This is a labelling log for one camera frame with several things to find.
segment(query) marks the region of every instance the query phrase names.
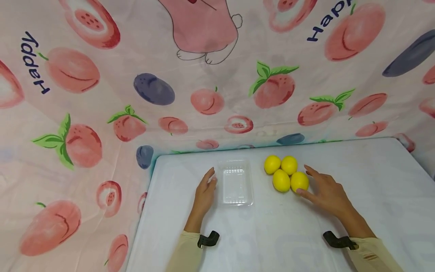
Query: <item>lemon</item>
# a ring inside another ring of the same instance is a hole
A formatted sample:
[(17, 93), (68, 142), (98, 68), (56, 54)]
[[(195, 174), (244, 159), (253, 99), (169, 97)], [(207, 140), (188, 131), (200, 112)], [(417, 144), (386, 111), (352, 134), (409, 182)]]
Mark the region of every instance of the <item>lemon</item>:
[(296, 190), (301, 188), (304, 190), (308, 190), (310, 182), (308, 181), (308, 177), (305, 173), (296, 172), (291, 175), (291, 189), (296, 193)]
[(275, 173), (275, 171), (277, 171), (280, 168), (280, 166), (281, 166), (281, 159), (275, 155), (270, 155), (264, 161), (264, 170), (269, 175)]
[(290, 190), (290, 178), (287, 173), (285, 173), (281, 169), (278, 169), (273, 174), (273, 187), (275, 187), (277, 191), (283, 193)]
[(288, 175), (293, 175), (298, 170), (298, 162), (292, 156), (286, 156), (282, 159), (281, 169)]

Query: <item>peach illustration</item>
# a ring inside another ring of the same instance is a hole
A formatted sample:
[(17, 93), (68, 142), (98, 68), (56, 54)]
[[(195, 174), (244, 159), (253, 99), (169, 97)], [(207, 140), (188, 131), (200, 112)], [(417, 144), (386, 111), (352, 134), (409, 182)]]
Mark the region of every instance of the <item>peach illustration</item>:
[(345, 17), (326, 40), (325, 56), (331, 61), (349, 59), (367, 48), (381, 32), (385, 10), (376, 3), (363, 4)]
[(100, 81), (100, 72), (85, 54), (65, 47), (52, 49), (45, 59), (45, 69), (57, 86), (73, 94), (84, 93)]
[(420, 103), (418, 108), (430, 117), (435, 118), (435, 97), (426, 98)]
[(175, 117), (162, 117), (159, 119), (159, 126), (171, 135), (181, 135), (188, 131), (188, 127), (183, 120)]
[(102, 210), (106, 210), (105, 217), (112, 217), (118, 213), (121, 207), (121, 186), (114, 181), (105, 181), (98, 186), (97, 204)]
[(435, 83), (435, 66), (429, 69), (429, 71), (423, 77), (424, 84), (434, 84)]
[(195, 110), (205, 115), (212, 115), (224, 108), (224, 98), (218, 93), (218, 87), (214, 91), (199, 89), (192, 93), (191, 103)]
[(370, 137), (375, 135), (378, 132), (383, 131), (388, 126), (388, 122), (373, 122), (372, 124), (368, 124), (358, 129), (355, 133), (356, 137)]
[(87, 125), (71, 125), (65, 141), (68, 155), (76, 166), (93, 167), (103, 157), (100, 137)]
[(372, 94), (356, 102), (349, 110), (349, 120), (352, 117), (361, 117), (379, 109), (387, 101), (387, 97), (388, 95), (384, 93)]
[(204, 150), (216, 149), (219, 147), (219, 143), (211, 139), (199, 140), (196, 142), (196, 147)]
[(291, 31), (313, 10), (317, 0), (263, 0), (269, 12), (269, 26), (279, 33)]
[(110, 49), (121, 40), (118, 26), (98, 0), (59, 0), (70, 27), (88, 44)]
[(24, 100), (24, 92), (20, 83), (1, 60), (0, 85), (0, 109), (13, 107)]
[(228, 118), (224, 129), (229, 133), (242, 134), (250, 132), (254, 128), (254, 123), (251, 119), (242, 115), (234, 115)]
[(137, 204), (137, 212), (139, 214), (141, 214), (142, 211), (144, 210), (145, 200), (147, 199), (147, 195), (148, 195), (148, 192), (144, 192), (141, 195), (141, 197), (139, 198), (139, 203)]
[(120, 234), (113, 239), (109, 249), (109, 257), (104, 265), (109, 272), (118, 272), (124, 264), (128, 253), (128, 238)]
[(26, 256), (46, 253), (69, 239), (80, 227), (80, 209), (68, 200), (44, 205), (20, 240), (20, 252)]
[(344, 109), (344, 101), (352, 95), (353, 91), (355, 89), (343, 92), (336, 98), (330, 95), (310, 97), (316, 102), (309, 104), (299, 112), (298, 123), (301, 126), (313, 126), (325, 122), (337, 111)]

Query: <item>clear plastic container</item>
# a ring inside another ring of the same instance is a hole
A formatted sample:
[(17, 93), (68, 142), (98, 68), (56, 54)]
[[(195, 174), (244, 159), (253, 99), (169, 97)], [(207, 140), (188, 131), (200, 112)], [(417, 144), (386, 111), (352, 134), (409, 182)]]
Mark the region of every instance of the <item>clear plastic container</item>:
[(254, 203), (249, 160), (220, 161), (216, 175), (219, 206), (251, 206)]

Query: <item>red peach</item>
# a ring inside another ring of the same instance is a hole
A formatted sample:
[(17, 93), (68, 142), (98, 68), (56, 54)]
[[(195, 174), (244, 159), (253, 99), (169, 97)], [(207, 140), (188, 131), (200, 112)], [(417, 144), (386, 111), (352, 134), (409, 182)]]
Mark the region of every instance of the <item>red peach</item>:
[(215, 91), (209, 89), (199, 89), (192, 93), (191, 103), (193, 107), (200, 113), (212, 115), (220, 112), (224, 108), (224, 98), (218, 93), (218, 88)]
[(65, 140), (67, 153), (75, 166), (90, 168), (103, 157), (103, 147), (97, 133), (84, 124), (71, 125)]
[(100, 72), (85, 54), (65, 47), (48, 53), (45, 68), (59, 87), (74, 94), (81, 94), (98, 84)]
[(71, 201), (50, 203), (33, 218), (21, 237), (21, 254), (36, 256), (56, 248), (78, 230), (80, 220), (80, 209)]
[(118, 272), (124, 264), (128, 253), (128, 238), (120, 234), (113, 239), (107, 258), (107, 269), (109, 272)]
[(387, 97), (388, 95), (384, 93), (369, 95), (356, 102), (356, 104), (350, 109), (349, 116), (351, 118), (361, 117), (372, 113), (379, 109), (387, 101)]
[(298, 115), (301, 126), (320, 124), (338, 111), (337, 106), (330, 102), (314, 102), (304, 107)]
[(164, 131), (169, 132), (171, 135), (181, 135), (188, 131), (188, 127), (183, 120), (175, 117), (162, 117), (159, 119), (159, 126)]
[(435, 97), (428, 97), (423, 100), (418, 108), (424, 112), (429, 114), (430, 117), (435, 118)]
[(349, 59), (367, 48), (381, 32), (385, 10), (376, 3), (360, 5), (344, 18), (329, 35), (325, 56), (331, 61)]
[(106, 210), (105, 217), (112, 217), (118, 213), (121, 207), (121, 186), (114, 181), (105, 181), (98, 186), (97, 204), (102, 210)]
[(383, 131), (388, 126), (388, 122), (373, 122), (372, 124), (368, 124), (360, 128), (356, 133), (356, 137), (370, 137), (375, 135), (378, 132)]
[(294, 80), (287, 74), (271, 76), (254, 93), (255, 104), (262, 109), (285, 103), (294, 92)]
[(9, 68), (0, 61), (0, 109), (18, 105), (24, 100), (20, 83)]

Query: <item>peach slice print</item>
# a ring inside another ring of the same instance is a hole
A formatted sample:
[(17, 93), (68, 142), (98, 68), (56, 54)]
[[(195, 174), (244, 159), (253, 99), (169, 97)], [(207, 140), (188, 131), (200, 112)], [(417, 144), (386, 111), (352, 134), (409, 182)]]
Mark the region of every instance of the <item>peach slice print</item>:
[(325, 95), (310, 97), (316, 101), (304, 107), (298, 115), (298, 123), (301, 126), (313, 126), (325, 122), (337, 111), (342, 111), (345, 107), (344, 101), (348, 99), (355, 89), (339, 94), (336, 98)]
[(103, 148), (97, 133), (84, 124), (71, 125), (70, 114), (67, 113), (57, 133), (42, 135), (32, 142), (55, 149), (60, 162), (71, 170), (74, 166), (93, 167), (102, 159)]
[(113, 239), (109, 249), (109, 257), (104, 266), (107, 265), (109, 272), (118, 272), (124, 264), (128, 253), (128, 238), (120, 234)]
[(182, 135), (187, 133), (188, 127), (183, 120), (175, 117), (162, 117), (159, 119), (159, 127), (171, 135)]
[(368, 124), (363, 126), (362, 128), (358, 129), (358, 131), (355, 133), (356, 137), (370, 137), (375, 135), (376, 133), (379, 133), (386, 129), (388, 126), (388, 122), (373, 122), (372, 124)]
[(248, 97), (254, 95), (255, 104), (261, 109), (285, 103), (295, 88), (294, 80), (288, 74), (298, 68), (279, 66), (271, 69), (267, 64), (257, 61), (258, 78), (249, 88)]
[(334, 28), (326, 40), (325, 56), (331, 61), (347, 60), (367, 48), (385, 23), (383, 6), (368, 3), (355, 8)]
[(224, 108), (224, 98), (218, 93), (218, 87), (214, 91), (209, 89), (199, 89), (192, 93), (191, 103), (195, 110), (204, 115), (212, 115), (220, 112)]
[(204, 150), (216, 149), (219, 147), (219, 143), (211, 139), (199, 140), (196, 142), (196, 147)]
[(113, 131), (116, 137), (123, 142), (131, 141), (147, 130), (145, 127), (147, 122), (135, 115), (134, 109), (130, 105), (125, 107), (125, 111), (115, 113), (109, 121), (107, 121), (108, 124), (112, 122), (114, 122)]
[(369, 113), (379, 109), (387, 101), (387, 97), (388, 95), (384, 93), (372, 94), (356, 102), (356, 104), (349, 110), (349, 120), (353, 117), (356, 118), (368, 115)]
[(0, 60), (0, 109), (16, 106), (23, 100), (24, 92), (20, 83)]
[(88, 44), (111, 49), (121, 40), (112, 16), (97, 0), (59, 0), (70, 27)]
[(278, 33), (291, 31), (311, 13), (317, 0), (263, 0), (269, 12), (269, 26)]
[(66, 47), (52, 49), (45, 59), (45, 69), (57, 86), (73, 94), (81, 94), (100, 81), (100, 72), (85, 54)]
[(106, 210), (105, 217), (116, 215), (121, 207), (121, 186), (114, 181), (105, 181), (98, 186), (97, 204), (102, 210)]
[(69, 239), (80, 227), (80, 209), (68, 200), (44, 205), (20, 240), (20, 252), (26, 256), (46, 253)]

